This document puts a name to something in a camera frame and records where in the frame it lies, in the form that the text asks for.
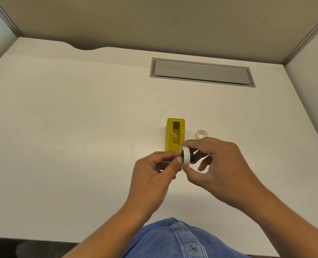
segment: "small tape roll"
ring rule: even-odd
[[[183,164],[182,167],[189,166],[190,164],[190,149],[189,147],[181,147],[181,153],[183,158]]]
[[[205,138],[205,137],[208,137],[207,131],[205,131],[203,129],[196,131],[196,139],[201,139],[201,138]]]

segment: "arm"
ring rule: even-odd
[[[318,229],[270,192],[252,172],[236,144],[203,138],[187,140],[198,170],[183,168],[188,180],[251,217],[283,258],[318,258]]]
[[[64,258],[121,257],[127,245],[164,201],[170,182],[181,170],[182,163],[179,152],[169,151],[155,152],[138,160],[124,206]]]

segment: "fingernail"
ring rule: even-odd
[[[177,161],[179,164],[181,164],[181,165],[183,164],[183,159],[181,156],[177,157]]]

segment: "hand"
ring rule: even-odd
[[[190,167],[183,168],[188,180],[222,202],[246,212],[256,204],[256,198],[268,195],[268,189],[252,172],[236,144],[216,138],[202,138],[187,140],[182,146],[190,147],[192,152],[198,150],[194,154],[194,163],[206,157],[199,171],[210,165],[204,174]]]
[[[163,203],[171,181],[182,169],[182,163],[181,153],[171,151],[154,152],[136,161],[125,205],[144,212],[149,220]]]

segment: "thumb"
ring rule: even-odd
[[[183,164],[183,159],[181,156],[176,157],[171,163],[161,172],[159,175],[165,179],[168,179],[170,182],[176,174],[181,171]]]
[[[201,186],[202,176],[203,176],[202,173],[197,172],[188,166],[183,168],[183,171],[187,174],[187,178],[188,178],[189,182],[191,182],[195,185]]]

